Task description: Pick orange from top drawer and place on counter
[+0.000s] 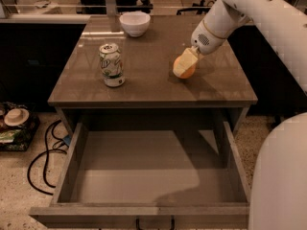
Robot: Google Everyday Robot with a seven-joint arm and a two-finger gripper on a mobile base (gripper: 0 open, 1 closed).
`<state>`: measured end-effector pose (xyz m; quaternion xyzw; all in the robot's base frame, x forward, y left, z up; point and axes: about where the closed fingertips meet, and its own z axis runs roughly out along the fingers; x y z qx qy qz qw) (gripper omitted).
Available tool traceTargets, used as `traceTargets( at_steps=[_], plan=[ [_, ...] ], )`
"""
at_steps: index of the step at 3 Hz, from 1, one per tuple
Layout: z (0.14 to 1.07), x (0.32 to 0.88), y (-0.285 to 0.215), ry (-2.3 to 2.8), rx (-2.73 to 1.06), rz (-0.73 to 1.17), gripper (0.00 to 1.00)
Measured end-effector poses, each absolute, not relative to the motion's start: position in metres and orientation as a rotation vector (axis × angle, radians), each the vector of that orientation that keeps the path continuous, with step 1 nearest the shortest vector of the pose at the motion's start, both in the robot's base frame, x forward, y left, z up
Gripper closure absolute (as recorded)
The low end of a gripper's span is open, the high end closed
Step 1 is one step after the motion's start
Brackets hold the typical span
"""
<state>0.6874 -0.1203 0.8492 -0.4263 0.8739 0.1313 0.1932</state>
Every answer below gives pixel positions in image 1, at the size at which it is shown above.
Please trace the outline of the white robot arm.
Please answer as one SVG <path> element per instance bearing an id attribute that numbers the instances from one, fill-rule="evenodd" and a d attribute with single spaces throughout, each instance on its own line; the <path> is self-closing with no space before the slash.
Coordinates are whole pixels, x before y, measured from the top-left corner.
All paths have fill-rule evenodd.
<path id="1" fill-rule="evenodd" d="M 307 91 L 307 16 L 284 0 L 217 0 L 173 66 L 185 79 L 199 55 L 220 47 L 252 21 L 299 86 Z M 307 230 L 307 113 L 291 117 L 263 143 L 253 173 L 248 230 Z"/>

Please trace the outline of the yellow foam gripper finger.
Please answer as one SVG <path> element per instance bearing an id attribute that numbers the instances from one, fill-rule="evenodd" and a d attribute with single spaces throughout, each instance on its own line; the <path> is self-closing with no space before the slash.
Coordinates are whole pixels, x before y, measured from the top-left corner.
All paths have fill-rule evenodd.
<path id="1" fill-rule="evenodd" d="M 178 66 L 173 68 L 173 73 L 179 77 L 185 71 L 187 71 L 191 66 L 197 65 L 199 61 L 199 48 L 191 47 L 186 48 L 184 52 L 179 56 L 180 60 Z"/>

